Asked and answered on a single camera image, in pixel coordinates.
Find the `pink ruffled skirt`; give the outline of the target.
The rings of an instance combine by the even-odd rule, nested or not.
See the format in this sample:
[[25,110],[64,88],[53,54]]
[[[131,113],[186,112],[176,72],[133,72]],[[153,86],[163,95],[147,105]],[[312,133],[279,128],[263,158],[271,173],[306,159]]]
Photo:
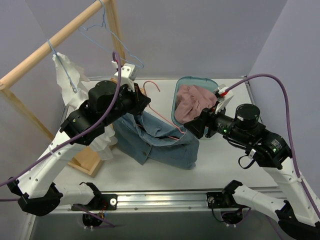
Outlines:
[[217,100],[206,88],[183,84],[176,93],[174,117],[180,124],[185,124],[198,117],[204,108],[212,108]]

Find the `pink wire hanger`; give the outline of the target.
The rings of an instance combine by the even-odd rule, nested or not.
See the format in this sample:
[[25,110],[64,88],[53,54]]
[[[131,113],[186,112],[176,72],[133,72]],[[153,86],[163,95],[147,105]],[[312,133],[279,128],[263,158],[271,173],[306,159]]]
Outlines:
[[[139,89],[142,89],[142,93],[148,97],[148,93],[147,93],[147,88],[146,85],[147,84],[152,84],[153,86],[156,87],[156,90],[160,93],[161,89],[159,87],[159,85],[154,81],[154,80],[143,80],[143,83],[141,84],[141,86],[139,87]],[[148,108],[155,113],[157,116],[159,116],[162,120],[164,120],[166,123],[168,123],[169,125],[171,125],[172,127],[176,128],[182,136],[184,136],[186,134],[185,131],[181,130],[181,128],[176,125],[175,123],[173,123],[171,120],[169,120],[167,117],[165,117],[163,114],[161,114],[159,111],[157,111],[154,107],[151,106],[151,104],[149,103]]]

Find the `blue denim skirt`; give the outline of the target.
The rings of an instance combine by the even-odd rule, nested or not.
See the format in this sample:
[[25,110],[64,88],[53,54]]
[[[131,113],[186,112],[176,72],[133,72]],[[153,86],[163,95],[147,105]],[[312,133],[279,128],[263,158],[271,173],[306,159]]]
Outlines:
[[144,165],[148,159],[191,170],[198,159],[199,140],[180,129],[143,112],[125,114],[112,124],[119,150]]

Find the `white ruffled skirt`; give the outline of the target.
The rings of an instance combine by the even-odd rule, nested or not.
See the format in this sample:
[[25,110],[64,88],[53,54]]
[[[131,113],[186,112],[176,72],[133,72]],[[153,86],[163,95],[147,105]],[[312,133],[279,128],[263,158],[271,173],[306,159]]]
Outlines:
[[[84,85],[90,80],[84,74],[84,69],[72,62],[66,55],[58,52],[52,56],[56,70],[56,82],[61,89],[61,95],[66,107],[77,110],[81,104],[89,99],[89,90]],[[104,128],[104,133],[95,138],[89,147],[103,161],[112,159],[111,147],[118,142],[115,131],[111,126]]]

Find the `blue wire hanger front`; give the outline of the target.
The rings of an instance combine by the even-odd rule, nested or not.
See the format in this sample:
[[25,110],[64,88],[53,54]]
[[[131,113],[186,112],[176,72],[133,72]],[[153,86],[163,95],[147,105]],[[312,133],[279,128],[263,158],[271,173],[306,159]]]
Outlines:
[[[116,2],[114,0],[98,0],[97,2],[101,6],[100,22],[92,25],[82,25],[78,28],[78,32],[84,38],[109,54],[111,54],[112,51],[117,51],[122,64],[128,63],[135,65],[139,69],[143,69],[145,67],[143,61],[137,55],[133,54],[124,43]],[[97,37],[93,36],[94,31],[98,29],[106,33],[110,43],[103,43]]]

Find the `blue wire hanger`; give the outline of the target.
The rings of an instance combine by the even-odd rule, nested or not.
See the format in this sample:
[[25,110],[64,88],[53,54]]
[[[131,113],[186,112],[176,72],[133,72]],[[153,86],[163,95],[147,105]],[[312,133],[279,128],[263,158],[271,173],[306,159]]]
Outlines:
[[[116,2],[114,0],[98,0],[97,2],[101,6],[100,22],[92,25],[82,25],[78,28],[78,32],[84,38],[109,54],[111,54],[112,51],[117,51],[122,64],[128,63],[135,65],[139,69],[143,69],[145,67],[143,61],[137,55],[133,54],[124,43]],[[97,37],[93,36],[94,31],[98,29],[106,33],[110,43],[103,43]]]
[[72,81],[72,79],[71,79],[71,77],[70,77],[70,75],[69,75],[66,67],[64,66],[64,64],[63,64],[60,56],[58,55],[57,51],[55,50],[55,48],[53,47],[53,45],[51,44],[51,42],[50,42],[49,39],[47,39],[47,43],[48,43],[48,45],[50,46],[52,52],[55,54],[56,59],[58,60],[58,62],[59,62],[60,65],[62,66],[62,68],[63,68],[63,70],[64,70],[64,72],[65,72],[65,74],[66,74],[66,76],[67,76],[67,79],[68,79],[68,81],[69,81],[69,84],[70,84],[70,86],[72,87],[73,92],[74,92],[74,93],[77,93],[77,92],[78,92],[78,88],[76,87],[76,85],[75,85],[74,82]]

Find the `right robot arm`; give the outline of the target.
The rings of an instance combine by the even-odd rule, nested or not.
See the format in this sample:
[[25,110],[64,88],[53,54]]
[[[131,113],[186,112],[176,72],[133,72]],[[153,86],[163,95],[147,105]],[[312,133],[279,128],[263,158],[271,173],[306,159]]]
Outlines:
[[289,145],[280,135],[267,130],[259,116],[259,108],[249,103],[239,105],[234,118],[205,108],[183,126],[198,139],[221,134],[231,146],[243,150],[252,164],[263,168],[285,195],[284,200],[270,197],[232,180],[222,190],[225,205],[252,208],[275,220],[296,240],[318,240],[320,218],[314,206],[318,207],[320,200],[295,169]]

